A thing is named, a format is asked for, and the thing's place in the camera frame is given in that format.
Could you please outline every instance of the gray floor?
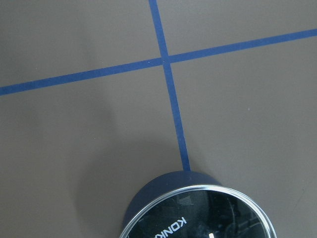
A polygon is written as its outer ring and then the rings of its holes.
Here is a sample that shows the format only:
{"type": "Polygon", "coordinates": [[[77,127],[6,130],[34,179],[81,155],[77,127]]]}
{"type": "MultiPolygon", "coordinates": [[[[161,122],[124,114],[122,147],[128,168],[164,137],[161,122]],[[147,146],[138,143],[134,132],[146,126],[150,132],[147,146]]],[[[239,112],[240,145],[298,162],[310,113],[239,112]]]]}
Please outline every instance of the gray floor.
{"type": "MultiPolygon", "coordinates": [[[[170,55],[317,28],[317,2],[158,1],[170,55]]],[[[0,2],[0,87],[159,58],[149,4],[0,2]]],[[[172,64],[191,167],[317,233],[317,38],[172,64]]],[[[181,170],[162,66],[0,97],[0,237],[118,237],[181,170]]]]}

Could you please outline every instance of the blue tape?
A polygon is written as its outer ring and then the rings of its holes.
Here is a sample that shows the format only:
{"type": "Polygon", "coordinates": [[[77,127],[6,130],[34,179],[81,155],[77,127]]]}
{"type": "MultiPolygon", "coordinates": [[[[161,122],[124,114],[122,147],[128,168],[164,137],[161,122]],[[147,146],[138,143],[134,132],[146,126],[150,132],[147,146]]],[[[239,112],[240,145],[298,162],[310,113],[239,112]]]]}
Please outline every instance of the blue tape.
{"type": "Polygon", "coordinates": [[[163,27],[162,27],[162,23],[159,16],[159,10],[158,10],[159,8],[158,8],[158,4],[156,0],[149,0],[149,4],[150,4],[151,13],[152,13],[155,32],[157,34],[159,51],[163,60],[163,69],[164,69],[167,90],[169,94],[169,100],[170,100],[173,118],[174,118],[174,124],[175,124],[175,129],[177,134],[180,156],[181,156],[181,160],[183,164],[183,170],[190,171],[190,164],[188,159],[182,119],[180,116],[176,90],[174,85],[174,79],[173,79],[172,69],[170,66],[170,60],[168,56],[163,27]]]}
{"type": "Polygon", "coordinates": [[[193,59],[198,59],[198,58],[203,58],[208,56],[220,55],[220,54],[233,52],[233,51],[241,51],[241,50],[250,49],[254,47],[267,46],[267,45],[272,45],[272,44],[277,44],[277,43],[282,43],[287,41],[295,41],[295,40],[314,37],[314,36],[317,36],[317,29],[300,31],[300,32],[267,37],[267,38],[251,40],[251,41],[244,41],[240,43],[213,47],[213,48],[208,48],[208,49],[193,51],[188,53],[182,53],[182,54],[170,56],[169,60],[171,63],[176,63],[176,62],[181,62],[186,60],[193,60],[193,59]]]}
{"type": "Polygon", "coordinates": [[[162,59],[148,59],[144,61],[134,62],[134,63],[127,63],[107,68],[100,68],[94,69],[90,71],[80,72],[80,73],[72,73],[63,76],[57,76],[52,78],[45,78],[40,80],[35,80],[26,83],[19,83],[14,85],[9,85],[5,87],[0,87],[0,96],[11,94],[11,93],[18,93],[27,90],[33,90],[38,88],[44,88],[64,83],[76,82],[86,79],[92,79],[102,76],[108,76],[112,74],[124,73],[129,71],[134,71],[143,68],[155,67],[162,65],[162,59]]]}

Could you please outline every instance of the round container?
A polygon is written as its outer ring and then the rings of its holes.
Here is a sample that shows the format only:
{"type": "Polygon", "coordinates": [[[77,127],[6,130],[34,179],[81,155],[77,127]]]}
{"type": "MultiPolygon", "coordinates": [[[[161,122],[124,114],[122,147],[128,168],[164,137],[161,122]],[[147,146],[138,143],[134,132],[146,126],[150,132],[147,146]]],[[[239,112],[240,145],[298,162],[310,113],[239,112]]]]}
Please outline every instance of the round container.
{"type": "Polygon", "coordinates": [[[120,238],[276,238],[264,211],[212,177],[188,171],[155,178],[132,199],[120,238]]]}

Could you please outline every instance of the silver rim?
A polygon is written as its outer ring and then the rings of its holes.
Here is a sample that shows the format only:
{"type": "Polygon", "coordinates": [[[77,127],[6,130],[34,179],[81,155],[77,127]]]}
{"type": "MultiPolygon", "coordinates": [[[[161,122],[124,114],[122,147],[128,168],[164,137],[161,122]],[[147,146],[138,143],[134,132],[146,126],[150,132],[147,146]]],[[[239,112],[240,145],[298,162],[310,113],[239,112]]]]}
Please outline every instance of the silver rim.
{"type": "Polygon", "coordinates": [[[266,231],[266,236],[267,238],[276,238],[276,233],[273,228],[273,225],[267,215],[264,213],[264,211],[248,196],[244,195],[241,192],[238,192],[234,189],[223,187],[223,186],[218,186],[218,185],[208,185],[208,184],[203,184],[203,185],[193,185],[193,186],[188,186],[188,187],[182,187],[176,190],[173,190],[171,192],[165,193],[161,195],[160,197],[154,199],[152,202],[150,202],[147,206],[145,206],[141,211],[139,211],[132,219],[131,221],[127,224],[127,226],[124,228],[122,231],[121,235],[119,238],[126,238],[132,228],[135,226],[135,224],[138,222],[138,220],[145,215],[151,208],[159,204],[161,201],[164,201],[165,199],[168,199],[170,197],[173,197],[175,195],[184,193],[184,192],[189,192],[189,191],[199,191],[199,190],[208,190],[208,191],[217,191],[217,192],[223,192],[229,195],[232,195],[234,197],[239,198],[241,201],[243,201],[245,204],[247,204],[259,217],[260,221],[263,224],[263,227],[266,231]]]}

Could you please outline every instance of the brand logo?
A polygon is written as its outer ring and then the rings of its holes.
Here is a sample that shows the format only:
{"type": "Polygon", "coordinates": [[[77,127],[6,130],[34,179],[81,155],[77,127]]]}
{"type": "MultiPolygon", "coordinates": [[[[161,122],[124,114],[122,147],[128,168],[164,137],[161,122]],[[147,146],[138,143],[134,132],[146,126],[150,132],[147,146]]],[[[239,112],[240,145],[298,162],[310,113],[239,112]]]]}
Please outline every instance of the brand logo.
{"type": "Polygon", "coordinates": [[[173,234],[175,231],[179,230],[181,227],[183,227],[184,224],[186,224],[186,220],[184,217],[181,218],[181,220],[177,220],[172,225],[167,227],[167,230],[163,230],[160,232],[160,234],[156,234],[154,238],[166,238],[168,237],[168,234],[173,234]]]}

